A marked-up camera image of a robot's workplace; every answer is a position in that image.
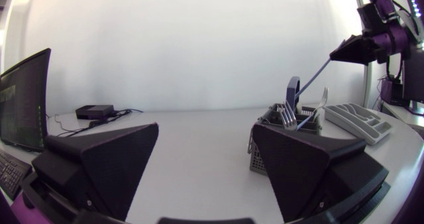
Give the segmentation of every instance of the robotic arm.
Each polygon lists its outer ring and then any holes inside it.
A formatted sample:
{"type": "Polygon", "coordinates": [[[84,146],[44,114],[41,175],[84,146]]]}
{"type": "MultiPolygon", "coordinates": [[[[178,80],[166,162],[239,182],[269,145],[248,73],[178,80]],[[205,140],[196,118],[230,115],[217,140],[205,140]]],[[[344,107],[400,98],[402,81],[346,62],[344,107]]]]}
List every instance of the robotic arm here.
{"type": "Polygon", "coordinates": [[[419,44],[424,40],[421,20],[392,0],[370,0],[358,8],[358,12],[364,24],[362,35],[352,35],[330,53],[331,60],[364,65],[377,60],[381,64],[397,53],[408,59],[410,43],[419,44]]]}

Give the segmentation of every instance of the black router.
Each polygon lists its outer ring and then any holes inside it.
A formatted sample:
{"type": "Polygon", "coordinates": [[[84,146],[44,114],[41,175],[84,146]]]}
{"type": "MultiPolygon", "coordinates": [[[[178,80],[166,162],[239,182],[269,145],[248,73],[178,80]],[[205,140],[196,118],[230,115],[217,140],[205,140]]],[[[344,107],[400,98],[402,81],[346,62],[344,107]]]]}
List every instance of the black router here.
{"type": "Polygon", "coordinates": [[[113,105],[84,105],[75,110],[77,119],[107,119],[113,105]]]}

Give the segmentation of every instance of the table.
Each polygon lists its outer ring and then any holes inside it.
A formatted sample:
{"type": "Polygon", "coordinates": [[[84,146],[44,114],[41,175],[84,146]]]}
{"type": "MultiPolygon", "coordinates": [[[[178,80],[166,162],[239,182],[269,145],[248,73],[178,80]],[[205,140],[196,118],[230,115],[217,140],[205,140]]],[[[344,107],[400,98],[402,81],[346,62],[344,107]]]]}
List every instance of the table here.
{"type": "Polygon", "coordinates": [[[417,131],[422,137],[424,137],[424,116],[414,115],[410,113],[407,109],[390,105],[383,101],[383,112],[393,115],[399,120],[407,123],[412,129],[417,131]]]}
{"type": "MultiPolygon", "coordinates": [[[[84,132],[122,129],[157,122],[159,137],[134,195],[127,221],[155,223],[161,217],[181,219],[234,219],[251,217],[257,223],[282,223],[267,176],[249,170],[247,144],[250,128],[263,109],[226,111],[131,113],[108,125],[84,132]]],[[[405,123],[373,111],[391,123],[392,133],[366,152],[390,172],[386,197],[365,223],[389,223],[406,200],[423,162],[423,139],[405,123]]],[[[353,136],[324,120],[321,135],[339,139],[353,136]]],[[[57,117],[65,129],[88,126],[74,114],[57,117]]],[[[54,118],[48,131],[63,131],[54,118]]],[[[35,154],[0,145],[30,162],[35,154]]]]}

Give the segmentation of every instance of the white backdrop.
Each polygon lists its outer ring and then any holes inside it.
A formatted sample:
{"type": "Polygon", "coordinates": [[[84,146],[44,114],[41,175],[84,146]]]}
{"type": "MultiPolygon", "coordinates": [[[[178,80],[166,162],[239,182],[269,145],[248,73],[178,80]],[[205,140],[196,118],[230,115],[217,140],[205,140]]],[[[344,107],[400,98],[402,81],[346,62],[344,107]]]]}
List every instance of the white backdrop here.
{"type": "MultiPolygon", "coordinates": [[[[356,0],[15,0],[4,67],[51,48],[47,113],[267,107],[359,34],[356,0]]],[[[301,96],[362,105],[364,67],[331,62],[301,96]]]]}

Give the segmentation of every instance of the silver fork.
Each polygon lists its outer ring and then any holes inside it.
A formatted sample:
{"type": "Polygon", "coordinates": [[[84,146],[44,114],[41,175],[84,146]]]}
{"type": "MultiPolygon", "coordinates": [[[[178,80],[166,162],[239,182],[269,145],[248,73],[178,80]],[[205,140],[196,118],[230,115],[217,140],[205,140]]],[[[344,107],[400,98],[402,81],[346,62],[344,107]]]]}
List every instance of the silver fork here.
{"type": "Polygon", "coordinates": [[[284,106],[282,104],[277,105],[277,111],[280,113],[284,129],[295,131],[297,129],[297,121],[289,103],[286,101],[284,106]]]}
{"type": "Polygon", "coordinates": [[[306,124],[306,122],[308,122],[308,120],[310,120],[310,118],[312,118],[312,116],[314,116],[315,115],[315,112],[318,110],[318,109],[320,109],[321,107],[323,107],[326,103],[327,103],[327,98],[328,98],[328,96],[329,96],[329,89],[327,88],[327,87],[324,87],[324,94],[323,94],[323,97],[321,98],[321,102],[318,104],[318,106],[317,106],[317,108],[315,108],[313,111],[312,111],[312,114],[310,114],[304,121],[302,121],[298,126],[297,126],[297,128],[296,128],[296,130],[298,130],[298,129],[300,129],[300,128],[302,128],[302,126],[304,125],[304,124],[306,124]]]}

